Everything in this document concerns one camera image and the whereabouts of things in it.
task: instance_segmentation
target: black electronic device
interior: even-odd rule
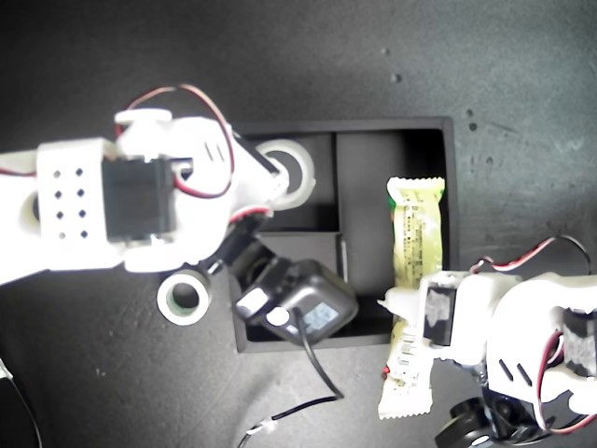
[[[145,240],[175,228],[170,162],[105,160],[105,226],[110,241]]]
[[[350,322],[358,311],[354,291],[318,261],[293,262],[278,257],[257,237],[265,215],[239,220],[205,266],[209,274],[224,265],[239,281],[242,296],[235,312],[245,322],[259,323],[281,338],[302,345],[295,310],[309,342],[318,343]]]

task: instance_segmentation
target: black wire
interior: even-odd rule
[[[8,380],[12,383],[12,386],[14,387],[15,391],[17,392],[17,395],[19,396],[19,399],[21,400],[21,404],[24,406],[25,411],[27,411],[27,413],[29,414],[29,419],[31,420],[31,424],[34,427],[34,431],[35,431],[35,438],[37,440],[37,447],[38,448],[43,448],[44,443],[41,440],[41,433],[39,432],[39,426],[37,425],[37,421],[35,420],[33,411],[29,407],[29,404],[27,404],[27,400],[25,399],[25,397],[21,393],[21,390],[17,386],[17,383],[15,383],[14,378],[9,378]]]
[[[342,394],[342,392],[340,392],[340,390],[336,387],[336,385],[334,385],[332,380],[330,380],[329,376],[327,376],[326,371],[319,363],[319,360],[317,359],[317,356],[315,355],[315,352],[313,351],[311,343],[309,342],[309,337],[307,335],[307,329],[305,327],[305,321],[303,320],[302,312],[300,311],[299,308],[293,309],[292,312],[295,317],[295,321],[297,322],[298,334],[300,335],[300,339],[302,340],[302,345],[305,348],[307,357],[311,361],[312,365],[315,367],[315,370],[319,374],[319,377],[324,381],[324,383],[326,383],[327,388],[329,390],[331,390],[334,395],[329,396],[329,397],[322,397],[320,399],[312,399],[311,401],[302,403],[299,406],[290,408],[287,411],[284,411],[282,413],[277,413],[276,415],[273,415],[271,417],[271,420],[274,420],[274,421],[282,420],[283,418],[286,418],[288,415],[292,415],[293,413],[298,413],[298,412],[302,411],[303,409],[311,408],[312,406],[315,406],[317,404],[329,403],[331,401],[338,401],[339,399],[344,398],[344,394]],[[261,426],[261,424],[254,425],[251,429],[249,429],[249,431],[257,429],[260,426]],[[250,434],[249,431],[247,431],[244,434],[240,443],[237,445],[237,448],[244,448],[244,446],[247,444],[247,442],[249,441],[249,439],[252,436],[252,434]]]

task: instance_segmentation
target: power cord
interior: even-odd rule
[[[274,430],[277,426],[278,420],[282,420],[283,418],[287,417],[288,415],[292,415],[293,413],[298,413],[299,411],[302,411],[307,408],[311,408],[312,406],[315,406],[317,404],[329,403],[331,401],[338,401],[339,399],[344,398],[344,394],[342,394],[342,392],[340,392],[340,390],[336,387],[336,385],[334,385],[332,380],[329,379],[329,376],[327,376],[326,371],[321,366],[321,364],[319,363],[319,360],[315,356],[315,352],[313,351],[313,348],[312,348],[311,344],[309,343],[307,329],[305,327],[305,321],[303,320],[302,312],[300,311],[299,308],[293,309],[292,312],[295,316],[295,320],[297,322],[297,327],[298,327],[298,334],[300,336],[300,339],[302,340],[302,345],[305,348],[307,357],[309,358],[313,367],[319,374],[319,377],[324,381],[324,383],[326,383],[327,388],[329,388],[329,390],[334,395],[329,396],[329,397],[322,397],[320,399],[312,399],[311,401],[302,403],[299,406],[290,408],[289,410],[284,411],[282,413],[277,413],[276,415],[273,415],[273,416],[257,423],[256,425],[253,425],[253,427],[251,427],[251,429],[249,429],[248,431],[246,431],[246,433],[244,433],[244,436],[241,439],[241,441],[239,442],[239,444],[237,445],[237,448],[244,448],[244,446],[249,442],[249,439],[251,438],[251,436],[253,436],[255,433],[259,432],[263,428],[266,428],[266,430],[268,430],[268,431]]]
[[[35,420],[34,413],[29,407],[29,404],[27,404],[27,400],[21,393],[21,390],[17,386],[17,383],[15,383],[15,379],[12,376],[12,373],[8,370],[7,366],[2,361],[2,358],[0,358],[0,380],[2,380],[3,378],[6,378],[8,381],[10,381],[15,391],[17,392],[17,395],[19,396],[19,399],[21,400],[21,403],[24,406],[25,411],[27,411],[27,413],[29,414],[31,424],[34,427],[35,437],[37,439],[37,448],[43,448],[44,444],[41,440],[41,433],[39,432],[39,426],[37,425],[37,421]]]

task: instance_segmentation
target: cable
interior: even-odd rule
[[[19,396],[19,399],[21,399],[21,402],[22,402],[23,406],[25,407],[25,410],[29,414],[29,418],[31,419],[31,423],[34,426],[35,437],[37,438],[37,447],[38,448],[43,448],[44,445],[43,445],[43,442],[41,440],[41,433],[39,432],[39,426],[37,425],[37,422],[35,421],[34,413],[31,411],[31,408],[27,404],[27,400],[22,395],[21,391],[19,390],[19,387],[15,383],[15,380],[9,380],[9,381],[12,383],[12,386],[17,391],[17,395]]]
[[[543,402],[541,401],[541,389],[543,386],[543,377],[545,376],[545,371],[548,367],[548,359],[550,358],[549,352],[552,350],[553,345],[556,341],[562,339],[562,332],[556,331],[551,336],[549,336],[548,343],[546,343],[545,349],[543,350],[543,355],[541,356],[541,362],[539,363],[539,374],[537,377],[537,388],[536,388],[536,401],[533,403],[533,408],[535,410],[535,420],[537,421],[537,425],[552,434],[571,434],[577,429],[581,429],[582,427],[588,425],[592,422],[597,414],[594,415],[585,415],[576,423],[572,423],[569,426],[562,427],[562,428],[548,428],[545,418],[543,416]]]
[[[182,177],[182,175],[180,173],[176,174],[176,176],[174,177],[174,184],[176,185],[176,187],[179,190],[188,194],[189,196],[194,196],[196,198],[202,198],[202,199],[221,198],[228,192],[228,190],[230,189],[230,187],[232,185],[232,175],[234,174],[234,170],[235,170],[234,146],[232,145],[232,138],[230,137],[230,132],[228,130],[228,122],[224,118],[224,115],[222,114],[222,112],[220,112],[220,109],[217,107],[217,105],[215,105],[214,101],[205,92],[203,92],[201,89],[199,89],[195,86],[191,86],[189,84],[178,84],[176,86],[158,87],[158,88],[148,91],[147,93],[144,93],[143,95],[139,96],[138,98],[135,98],[134,100],[132,100],[126,106],[126,108],[124,110],[134,109],[141,103],[144,103],[145,101],[147,101],[155,96],[158,96],[162,93],[168,93],[168,92],[173,92],[173,91],[190,91],[191,93],[196,95],[199,99],[201,99],[203,101],[203,103],[205,105],[207,105],[207,107],[209,107],[209,109],[215,116],[215,121],[217,121],[217,124],[219,125],[222,133],[224,134],[224,138],[226,139],[226,145],[228,146],[229,159],[230,159],[230,170],[229,170],[228,183],[226,184],[224,189],[218,193],[204,193],[204,192],[192,189],[191,187],[189,187],[186,184],[185,179]],[[116,125],[115,132],[116,132],[117,137],[120,137],[122,135],[123,128],[122,128],[121,124]]]
[[[229,223],[232,224],[243,217],[248,217],[249,215],[254,215],[256,213],[262,213],[264,215],[269,215],[271,213],[271,209],[269,207],[245,207],[241,208],[240,210],[236,211],[234,215],[230,217]]]
[[[340,390],[336,387],[336,385],[334,385],[334,383],[329,378],[329,376],[327,376],[326,371],[324,370],[322,365],[319,363],[319,360],[317,359],[317,356],[315,355],[315,352],[313,351],[311,343],[309,343],[307,329],[305,327],[305,321],[303,319],[302,312],[300,311],[299,308],[293,309],[292,312],[293,312],[295,320],[297,322],[298,334],[300,335],[300,339],[302,340],[302,345],[305,348],[307,357],[309,358],[313,367],[319,374],[319,377],[324,381],[324,383],[326,383],[327,388],[334,395],[329,396],[329,397],[322,397],[320,399],[312,399],[311,401],[302,403],[299,406],[290,408],[289,410],[284,411],[282,413],[277,413],[276,415],[273,415],[272,417],[265,419],[262,422],[257,423],[256,425],[251,427],[251,429],[249,429],[248,431],[246,431],[244,433],[244,436],[241,439],[241,441],[239,442],[239,444],[237,445],[237,448],[243,448],[248,443],[251,436],[253,434],[259,432],[262,428],[269,427],[269,428],[271,428],[271,430],[273,430],[275,428],[275,422],[277,422],[278,420],[282,420],[283,418],[286,418],[288,415],[292,415],[293,413],[298,413],[304,409],[311,408],[312,406],[315,406],[317,404],[329,403],[331,401],[338,401],[339,399],[344,398],[344,394],[342,394],[342,392],[340,392]]]
[[[541,243],[536,245],[534,248],[529,250],[527,253],[521,255],[517,259],[510,261],[509,263],[499,264],[499,263],[496,263],[495,261],[493,261],[493,259],[491,259],[490,257],[483,257],[483,258],[479,259],[479,261],[477,261],[477,263],[473,264],[470,267],[469,272],[470,273],[479,273],[479,269],[481,268],[481,266],[483,266],[483,264],[486,264],[486,263],[489,264],[492,268],[494,268],[499,273],[507,273],[510,271],[514,271],[515,269],[518,269],[520,266],[522,266],[524,263],[526,263],[530,259],[534,258],[539,252],[541,252],[543,249],[545,249],[548,245],[551,245],[554,241],[558,241],[558,240],[567,241],[569,243],[572,243],[582,253],[583,257],[585,258],[585,261],[587,262],[588,275],[591,275],[592,274],[592,262],[590,260],[589,252],[576,238],[573,238],[572,236],[569,236],[569,235],[551,236],[548,239],[543,240]]]

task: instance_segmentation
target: mounting holes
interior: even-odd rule
[[[529,376],[529,374],[526,372],[526,370],[523,368],[523,366],[519,363],[516,365],[516,368],[519,370],[519,372],[521,373],[522,379],[526,382],[526,384],[531,387],[533,386],[533,380],[531,380],[531,377]]]
[[[514,375],[512,374],[512,372],[510,371],[510,369],[507,367],[507,365],[504,362],[504,360],[500,359],[499,363],[500,363],[500,367],[502,368],[502,370],[506,374],[507,379],[510,380],[510,381],[514,381]]]

